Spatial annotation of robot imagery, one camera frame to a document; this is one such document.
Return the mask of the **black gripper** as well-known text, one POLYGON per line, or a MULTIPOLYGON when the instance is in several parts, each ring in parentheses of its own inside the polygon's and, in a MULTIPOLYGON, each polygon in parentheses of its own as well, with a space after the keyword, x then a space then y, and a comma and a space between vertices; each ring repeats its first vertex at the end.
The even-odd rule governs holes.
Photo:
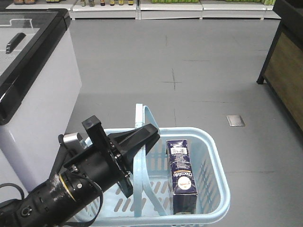
POLYGON ((91 116, 82 122, 92 145, 64 164, 75 165, 92 180, 113 177, 126 198, 133 195, 129 170, 133 170, 134 157, 145 146, 146 154, 160 139, 158 129, 151 123, 140 128, 111 133, 104 132, 101 121, 91 116))

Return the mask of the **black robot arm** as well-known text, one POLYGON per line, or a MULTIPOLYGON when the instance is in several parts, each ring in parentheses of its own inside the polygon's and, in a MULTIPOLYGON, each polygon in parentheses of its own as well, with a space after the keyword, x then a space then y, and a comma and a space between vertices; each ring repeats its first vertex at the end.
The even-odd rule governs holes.
POLYGON ((91 145, 82 151, 69 148, 59 137, 60 149, 49 178, 21 199, 0 205, 3 227, 88 227, 92 221, 72 222, 71 217, 117 184, 125 197, 133 194, 130 174, 134 157, 159 140, 152 125, 106 134, 101 121, 92 116, 82 122, 91 145))

